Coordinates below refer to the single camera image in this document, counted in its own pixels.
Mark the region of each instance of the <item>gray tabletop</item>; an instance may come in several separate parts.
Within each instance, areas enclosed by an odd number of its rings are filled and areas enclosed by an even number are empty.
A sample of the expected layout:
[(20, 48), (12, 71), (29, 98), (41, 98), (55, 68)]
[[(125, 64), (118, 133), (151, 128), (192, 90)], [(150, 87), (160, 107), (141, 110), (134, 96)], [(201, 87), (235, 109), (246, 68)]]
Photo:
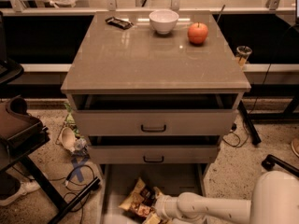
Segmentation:
[[(98, 12), (62, 86), (64, 93), (142, 91), (248, 91), (244, 73), (210, 14), (180, 11), (175, 29), (158, 35), (149, 11)], [(110, 26), (111, 16), (130, 20), (128, 30)], [(188, 27), (203, 22), (208, 37), (191, 44)]]

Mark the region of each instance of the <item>drawer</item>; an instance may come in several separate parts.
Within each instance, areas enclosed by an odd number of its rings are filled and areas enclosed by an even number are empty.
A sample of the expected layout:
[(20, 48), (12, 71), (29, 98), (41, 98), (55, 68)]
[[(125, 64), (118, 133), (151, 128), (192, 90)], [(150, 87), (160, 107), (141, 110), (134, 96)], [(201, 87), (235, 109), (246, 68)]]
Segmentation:
[(225, 135), (235, 121), (236, 111), (194, 112), (88, 112), (74, 111), (80, 132), (105, 135)]
[(101, 189), (103, 194), (100, 200), (99, 223), (142, 223), (132, 213), (119, 208), (139, 177), (149, 187), (158, 187), (166, 195), (175, 197), (187, 191), (204, 195), (200, 167), (196, 164), (107, 165), (105, 171), (107, 178), (102, 182)]
[(88, 146), (95, 163), (211, 163), (218, 136), (94, 137)]

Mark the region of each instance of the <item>chair leg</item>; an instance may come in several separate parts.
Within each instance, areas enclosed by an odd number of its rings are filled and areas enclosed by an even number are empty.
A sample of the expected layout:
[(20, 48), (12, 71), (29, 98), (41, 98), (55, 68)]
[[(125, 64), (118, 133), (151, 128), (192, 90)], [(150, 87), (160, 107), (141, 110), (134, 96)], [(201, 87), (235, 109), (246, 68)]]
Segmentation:
[(287, 162), (280, 160), (279, 158), (269, 154), (263, 161), (262, 167), (267, 171), (273, 169), (275, 164), (279, 165), (280, 167), (284, 168), (285, 170), (289, 171), (291, 174), (299, 177), (299, 169), (289, 165)]

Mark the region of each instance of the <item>white bowl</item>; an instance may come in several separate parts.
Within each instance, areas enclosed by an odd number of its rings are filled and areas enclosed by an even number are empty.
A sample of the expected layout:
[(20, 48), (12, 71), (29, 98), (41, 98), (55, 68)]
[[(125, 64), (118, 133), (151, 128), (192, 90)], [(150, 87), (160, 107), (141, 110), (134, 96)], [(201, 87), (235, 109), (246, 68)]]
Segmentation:
[(149, 14), (149, 22), (158, 34), (169, 34), (178, 22), (178, 14), (172, 10), (156, 10)]

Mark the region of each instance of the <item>bottom drawer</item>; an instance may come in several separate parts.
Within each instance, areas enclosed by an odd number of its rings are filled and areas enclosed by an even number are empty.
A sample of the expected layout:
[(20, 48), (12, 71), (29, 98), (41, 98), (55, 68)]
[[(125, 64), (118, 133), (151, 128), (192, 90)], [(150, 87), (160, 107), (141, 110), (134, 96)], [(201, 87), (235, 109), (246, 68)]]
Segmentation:
[(179, 196), (182, 192), (204, 195), (201, 173), (197, 164), (108, 165), (106, 180), (101, 190), (105, 194), (101, 195), (99, 223), (142, 223), (142, 220), (133, 213), (119, 208), (121, 202), (133, 190), (139, 177), (149, 187), (158, 187), (165, 195)]
[(94, 163), (211, 163), (219, 152), (218, 136), (94, 137)]

